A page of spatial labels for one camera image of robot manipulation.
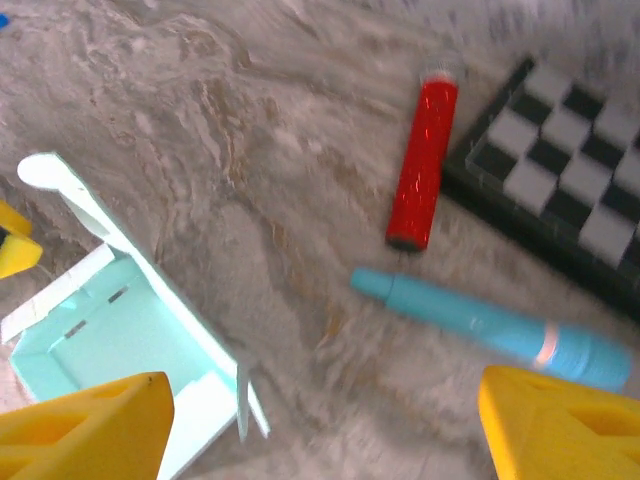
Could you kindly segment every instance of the black and white checkered board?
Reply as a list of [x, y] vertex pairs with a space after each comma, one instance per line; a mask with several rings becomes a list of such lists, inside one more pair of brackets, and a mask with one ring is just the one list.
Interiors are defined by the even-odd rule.
[[640, 319], [640, 118], [526, 59], [445, 162], [443, 192]]

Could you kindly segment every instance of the gray marble countertop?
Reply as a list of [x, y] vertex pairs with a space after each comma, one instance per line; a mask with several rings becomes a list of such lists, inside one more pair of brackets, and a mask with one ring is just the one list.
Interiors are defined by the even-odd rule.
[[[437, 28], [338, 0], [4, 8], [0, 195], [45, 254], [3, 281], [0, 312], [96, 245], [16, 176], [21, 158], [56, 150], [253, 366], [272, 437], [254, 426], [240, 445], [229, 429], [184, 478], [496, 478], [476, 392], [505, 360], [354, 294], [358, 265], [640, 345], [629, 322], [446, 198], [426, 254], [385, 248], [418, 67], [451, 42]], [[491, 41], [460, 44], [470, 75], [454, 142], [515, 61]], [[583, 60], [566, 67], [584, 73]], [[5, 410], [24, 401], [8, 374], [0, 393]]]

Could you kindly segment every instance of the red cylinder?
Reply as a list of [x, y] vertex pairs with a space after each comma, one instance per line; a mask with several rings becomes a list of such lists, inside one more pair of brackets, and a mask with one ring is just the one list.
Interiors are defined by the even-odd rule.
[[448, 76], [422, 85], [385, 237], [398, 250], [419, 252], [429, 243], [457, 98]]

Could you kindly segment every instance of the light blue marker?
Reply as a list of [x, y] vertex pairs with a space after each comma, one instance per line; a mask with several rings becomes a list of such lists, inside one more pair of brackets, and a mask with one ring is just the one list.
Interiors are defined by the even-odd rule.
[[532, 362], [549, 375], [611, 391], [619, 391], [631, 375], [627, 349], [583, 329], [510, 312], [400, 274], [357, 268], [351, 286], [391, 310]]

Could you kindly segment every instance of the yellow plastic piece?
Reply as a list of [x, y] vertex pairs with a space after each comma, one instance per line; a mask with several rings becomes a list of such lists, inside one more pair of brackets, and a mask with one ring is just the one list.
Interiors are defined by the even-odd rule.
[[0, 416], [0, 480], [155, 480], [173, 423], [164, 373]]
[[29, 235], [31, 223], [0, 200], [0, 279], [27, 270], [40, 260], [42, 247]]
[[640, 402], [491, 366], [478, 394], [500, 480], [640, 479]]

